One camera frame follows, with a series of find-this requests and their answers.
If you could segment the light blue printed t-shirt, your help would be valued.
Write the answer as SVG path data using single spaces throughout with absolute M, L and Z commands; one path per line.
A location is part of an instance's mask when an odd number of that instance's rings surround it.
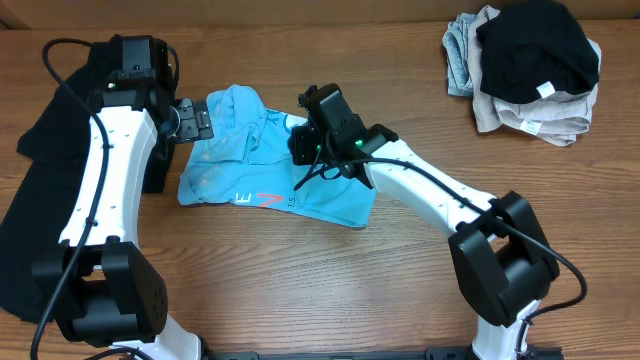
M 180 177 L 181 205 L 225 204 L 274 209 L 364 228 L 376 192 L 357 180 L 316 177 L 293 164 L 288 140 L 306 120 L 267 108 L 249 86 L 232 85 L 206 98 L 214 137 L 194 144 Z

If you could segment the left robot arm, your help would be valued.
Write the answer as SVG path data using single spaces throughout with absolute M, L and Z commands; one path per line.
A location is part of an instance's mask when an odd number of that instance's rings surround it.
M 98 357 L 210 359 L 205 340 L 168 312 L 165 282 L 141 253 L 138 213 L 148 160 L 180 127 L 174 80 L 151 68 L 113 72 L 88 103 L 89 151 L 80 189 L 53 253 L 32 268 L 49 300 L 30 347 L 54 321 Z

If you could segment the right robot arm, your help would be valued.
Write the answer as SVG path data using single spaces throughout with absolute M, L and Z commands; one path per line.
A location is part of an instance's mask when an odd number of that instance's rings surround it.
M 382 125 L 341 133 L 296 126 L 289 141 L 297 165 L 321 162 L 396 198 L 448 238 L 458 287 L 478 316 L 467 346 L 431 347 L 426 359 L 560 359 L 560 348 L 526 341 L 558 259 L 528 201 L 470 188 L 430 165 Z

